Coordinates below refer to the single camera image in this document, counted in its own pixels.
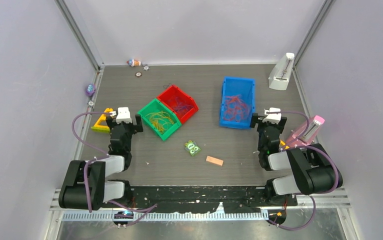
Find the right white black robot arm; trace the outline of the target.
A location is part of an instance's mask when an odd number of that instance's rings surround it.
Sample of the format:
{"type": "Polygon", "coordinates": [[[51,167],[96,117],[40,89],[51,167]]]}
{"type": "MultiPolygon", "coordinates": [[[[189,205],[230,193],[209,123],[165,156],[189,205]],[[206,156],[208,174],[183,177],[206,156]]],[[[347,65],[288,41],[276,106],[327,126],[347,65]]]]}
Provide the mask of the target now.
{"type": "Polygon", "coordinates": [[[269,179],[263,197],[278,205],[286,195],[326,194],[343,185],[343,177],[320,143],[313,140],[324,123],[318,115],[306,117],[285,143],[281,142],[287,118],[278,108],[264,115],[253,113],[250,127],[258,132],[259,164],[266,171],[291,170],[291,174],[269,179]]]}

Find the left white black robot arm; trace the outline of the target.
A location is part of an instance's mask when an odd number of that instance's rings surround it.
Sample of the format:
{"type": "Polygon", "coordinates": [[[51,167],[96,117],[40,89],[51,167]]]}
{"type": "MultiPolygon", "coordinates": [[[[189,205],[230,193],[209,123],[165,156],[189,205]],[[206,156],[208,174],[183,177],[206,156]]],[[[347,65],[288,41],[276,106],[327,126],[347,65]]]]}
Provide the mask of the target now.
{"type": "Polygon", "coordinates": [[[63,209],[99,210],[104,203],[114,200],[119,206],[132,203],[133,194],[127,180],[109,180],[115,173],[127,170],[132,161],[132,136],[143,132],[142,118],[135,115],[136,122],[117,121],[119,113],[102,113],[109,127],[109,150],[104,157],[91,160],[72,160],[67,168],[58,197],[63,209]]]}

